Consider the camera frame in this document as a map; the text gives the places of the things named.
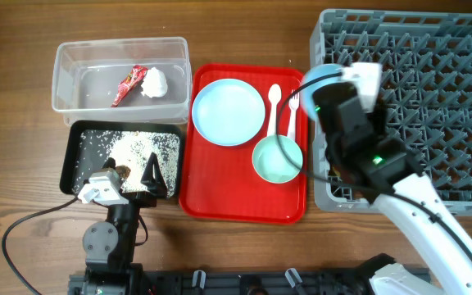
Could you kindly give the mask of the white napkin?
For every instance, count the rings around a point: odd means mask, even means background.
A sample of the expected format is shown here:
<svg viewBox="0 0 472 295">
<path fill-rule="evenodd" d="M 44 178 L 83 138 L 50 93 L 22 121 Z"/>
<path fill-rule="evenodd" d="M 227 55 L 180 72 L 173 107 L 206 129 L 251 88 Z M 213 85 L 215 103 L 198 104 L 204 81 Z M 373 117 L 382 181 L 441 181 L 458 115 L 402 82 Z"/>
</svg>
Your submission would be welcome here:
<svg viewBox="0 0 472 295">
<path fill-rule="evenodd" d="M 143 96 L 149 98 L 161 98 L 165 96 L 168 91 L 165 74 L 156 67 L 149 69 L 143 78 L 141 88 L 141 94 Z"/>
</svg>

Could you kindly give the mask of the red ketchup packet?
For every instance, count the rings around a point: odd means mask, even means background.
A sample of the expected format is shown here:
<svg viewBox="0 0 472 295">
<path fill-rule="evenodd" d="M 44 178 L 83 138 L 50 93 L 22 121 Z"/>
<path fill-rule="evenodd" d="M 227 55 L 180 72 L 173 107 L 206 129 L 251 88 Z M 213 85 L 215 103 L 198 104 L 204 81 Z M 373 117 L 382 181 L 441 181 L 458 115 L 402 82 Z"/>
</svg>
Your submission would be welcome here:
<svg viewBox="0 0 472 295">
<path fill-rule="evenodd" d="M 118 84 L 117 94 L 111 107 L 118 107 L 127 94 L 145 78 L 147 72 L 148 68 L 145 66 L 133 66 L 126 78 Z"/>
</svg>

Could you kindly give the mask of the small light blue bowl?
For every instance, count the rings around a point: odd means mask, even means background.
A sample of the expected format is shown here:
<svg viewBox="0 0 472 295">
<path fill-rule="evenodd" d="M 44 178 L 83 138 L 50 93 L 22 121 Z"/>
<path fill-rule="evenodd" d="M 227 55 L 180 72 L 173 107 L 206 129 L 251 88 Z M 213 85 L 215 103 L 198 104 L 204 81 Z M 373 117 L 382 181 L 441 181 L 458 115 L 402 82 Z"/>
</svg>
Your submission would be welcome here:
<svg viewBox="0 0 472 295">
<path fill-rule="evenodd" d="M 307 116 L 313 120 L 318 121 L 318 115 L 314 100 L 312 98 L 313 93 L 325 85 L 335 84 L 341 81 L 343 67 L 339 64 L 323 64 L 311 68 L 303 77 L 302 85 L 305 85 L 315 79 L 319 79 L 328 75 L 337 75 L 337 77 L 331 77 L 327 79 L 321 79 L 308 87 L 304 88 L 300 94 L 300 103 Z"/>
</svg>

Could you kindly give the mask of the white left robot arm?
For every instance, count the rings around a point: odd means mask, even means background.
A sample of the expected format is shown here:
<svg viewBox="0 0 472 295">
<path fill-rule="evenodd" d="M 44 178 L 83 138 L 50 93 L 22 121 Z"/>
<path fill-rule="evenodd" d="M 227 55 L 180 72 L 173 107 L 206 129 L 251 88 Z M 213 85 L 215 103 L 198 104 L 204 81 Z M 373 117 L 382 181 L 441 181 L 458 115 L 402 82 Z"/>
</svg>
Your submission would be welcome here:
<svg viewBox="0 0 472 295">
<path fill-rule="evenodd" d="M 167 193 L 157 156 L 152 154 L 140 180 L 146 191 L 124 193 L 116 161 L 107 159 L 103 168 L 84 181 L 78 194 L 83 203 L 95 202 L 107 209 L 107 218 L 84 233 L 86 269 L 80 279 L 70 278 L 69 294 L 155 294 L 156 287 L 134 264 L 134 249 L 142 208 L 154 207 Z"/>
</svg>

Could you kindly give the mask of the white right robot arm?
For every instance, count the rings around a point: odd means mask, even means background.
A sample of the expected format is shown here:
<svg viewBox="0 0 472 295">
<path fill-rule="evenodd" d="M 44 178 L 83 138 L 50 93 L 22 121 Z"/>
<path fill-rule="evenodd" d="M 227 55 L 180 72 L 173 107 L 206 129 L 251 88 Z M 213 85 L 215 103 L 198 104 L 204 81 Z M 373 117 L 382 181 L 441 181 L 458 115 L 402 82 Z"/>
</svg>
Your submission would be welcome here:
<svg viewBox="0 0 472 295">
<path fill-rule="evenodd" d="M 402 141 L 378 129 L 379 108 L 351 82 L 294 90 L 321 126 L 326 157 L 407 237 L 446 294 L 472 294 L 472 239 L 443 205 L 430 178 Z"/>
</svg>

